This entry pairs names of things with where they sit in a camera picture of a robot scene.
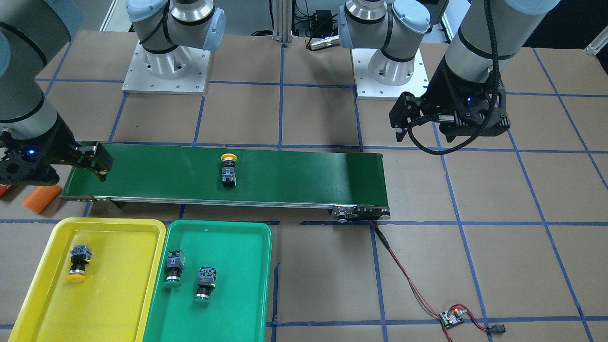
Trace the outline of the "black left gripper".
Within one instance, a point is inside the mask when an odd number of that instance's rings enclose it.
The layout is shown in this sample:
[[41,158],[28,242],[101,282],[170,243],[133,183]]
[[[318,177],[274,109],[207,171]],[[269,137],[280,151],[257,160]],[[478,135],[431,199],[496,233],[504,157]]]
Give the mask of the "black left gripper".
[[403,92],[389,111],[389,123],[395,128],[397,142],[402,142],[406,135],[416,141],[413,127],[436,122],[440,114],[453,118],[439,124],[447,142],[457,136],[472,136],[488,114],[494,90],[488,78],[484,76],[480,84],[464,80],[441,60],[423,98]]

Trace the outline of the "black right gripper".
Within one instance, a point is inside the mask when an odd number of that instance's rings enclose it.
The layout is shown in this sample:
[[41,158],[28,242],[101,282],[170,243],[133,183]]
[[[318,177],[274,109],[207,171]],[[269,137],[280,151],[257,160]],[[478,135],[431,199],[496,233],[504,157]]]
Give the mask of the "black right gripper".
[[17,129],[1,134],[1,183],[9,185],[55,185],[58,173],[52,165],[65,164],[91,171],[105,182],[114,159],[104,142],[76,143],[74,135],[56,114],[54,125],[32,139],[17,139]]

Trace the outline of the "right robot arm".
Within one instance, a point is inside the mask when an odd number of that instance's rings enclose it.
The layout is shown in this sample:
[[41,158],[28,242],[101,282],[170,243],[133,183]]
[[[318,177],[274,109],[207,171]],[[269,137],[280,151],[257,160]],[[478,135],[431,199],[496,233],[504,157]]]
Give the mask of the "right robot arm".
[[[215,51],[226,30],[226,14],[212,0],[129,0],[126,11],[157,78],[184,74],[187,48]],[[112,169],[102,143],[76,142],[35,80],[81,23],[72,0],[1,2],[2,184],[55,185],[55,164],[89,171],[100,181]]]

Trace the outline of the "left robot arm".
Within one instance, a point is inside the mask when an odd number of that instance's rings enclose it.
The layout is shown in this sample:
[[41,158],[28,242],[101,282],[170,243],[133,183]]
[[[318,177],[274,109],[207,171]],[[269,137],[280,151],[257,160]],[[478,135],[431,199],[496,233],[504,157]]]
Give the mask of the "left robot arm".
[[[473,0],[423,95],[404,91],[389,113],[401,142],[430,121],[448,142],[510,129],[502,71],[556,0]],[[431,15],[417,0],[347,0],[337,27],[344,48],[372,48],[369,70],[387,86],[407,82]]]

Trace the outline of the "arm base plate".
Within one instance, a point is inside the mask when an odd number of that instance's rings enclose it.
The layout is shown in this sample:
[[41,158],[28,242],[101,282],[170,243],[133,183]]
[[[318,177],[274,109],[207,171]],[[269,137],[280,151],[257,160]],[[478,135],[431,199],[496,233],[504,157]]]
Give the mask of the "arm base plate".
[[148,95],[204,95],[210,57],[210,51],[187,46],[152,54],[137,44],[122,90]]
[[375,50],[373,48],[354,48],[351,50],[352,71],[359,99],[363,100],[397,100],[403,92],[421,97],[428,88],[428,77],[421,50],[417,50],[414,70],[406,84],[398,86],[385,85],[375,80],[368,70]]

